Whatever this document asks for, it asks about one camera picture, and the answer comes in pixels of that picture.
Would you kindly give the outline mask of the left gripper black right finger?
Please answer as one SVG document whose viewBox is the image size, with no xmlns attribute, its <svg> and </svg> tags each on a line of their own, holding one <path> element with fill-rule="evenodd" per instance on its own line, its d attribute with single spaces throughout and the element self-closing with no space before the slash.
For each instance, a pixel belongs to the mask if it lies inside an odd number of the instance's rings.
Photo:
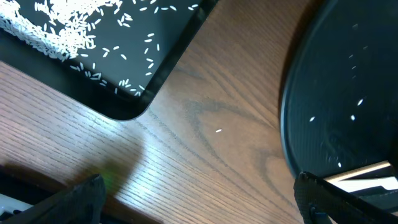
<svg viewBox="0 0 398 224">
<path fill-rule="evenodd" d="M 294 183 L 294 197 L 305 224 L 397 223 L 397 217 L 309 172 Z"/>
</svg>

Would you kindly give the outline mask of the wooden chopstick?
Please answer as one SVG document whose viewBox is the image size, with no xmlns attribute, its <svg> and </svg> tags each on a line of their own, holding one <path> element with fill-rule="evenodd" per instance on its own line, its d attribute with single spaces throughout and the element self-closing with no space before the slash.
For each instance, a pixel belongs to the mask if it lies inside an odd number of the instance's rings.
<svg viewBox="0 0 398 224">
<path fill-rule="evenodd" d="M 354 170 L 349 170 L 344 173 L 340 173 L 334 176 L 330 176 L 325 178 L 327 182 L 339 182 L 341 180 L 350 179 L 352 177 L 356 177 L 358 175 L 367 174 L 370 172 L 374 172 L 375 170 L 384 169 L 386 167 L 390 167 L 391 164 L 388 161 L 382 161 L 375 164 L 371 164 L 369 166 L 360 167 Z"/>
</svg>

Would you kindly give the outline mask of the white plastic knife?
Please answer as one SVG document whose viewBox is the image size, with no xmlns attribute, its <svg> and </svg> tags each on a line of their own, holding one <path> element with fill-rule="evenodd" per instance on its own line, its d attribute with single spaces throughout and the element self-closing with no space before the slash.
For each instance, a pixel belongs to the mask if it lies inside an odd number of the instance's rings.
<svg viewBox="0 0 398 224">
<path fill-rule="evenodd" d="M 373 187 L 383 187 L 386 190 L 397 190 L 397 179 L 395 177 L 384 177 L 380 179 L 357 179 L 341 180 L 331 182 L 336 187 L 346 192 L 356 192 Z"/>
</svg>

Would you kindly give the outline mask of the pile of rice grains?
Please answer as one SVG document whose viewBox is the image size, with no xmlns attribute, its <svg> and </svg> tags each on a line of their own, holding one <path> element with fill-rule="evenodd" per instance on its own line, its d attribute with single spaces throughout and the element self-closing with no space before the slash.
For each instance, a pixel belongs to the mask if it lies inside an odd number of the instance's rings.
<svg viewBox="0 0 398 224">
<path fill-rule="evenodd" d="M 1 30 L 116 95 L 142 96 L 199 0 L 1 0 Z"/>
</svg>

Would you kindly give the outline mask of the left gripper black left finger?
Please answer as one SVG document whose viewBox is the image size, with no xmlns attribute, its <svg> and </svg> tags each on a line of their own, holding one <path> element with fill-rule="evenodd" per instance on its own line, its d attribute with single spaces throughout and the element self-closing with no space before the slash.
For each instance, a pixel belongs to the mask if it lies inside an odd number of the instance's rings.
<svg viewBox="0 0 398 224">
<path fill-rule="evenodd" d="M 95 174 L 8 218 L 3 223 L 99 224 L 105 200 L 104 179 Z"/>
</svg>

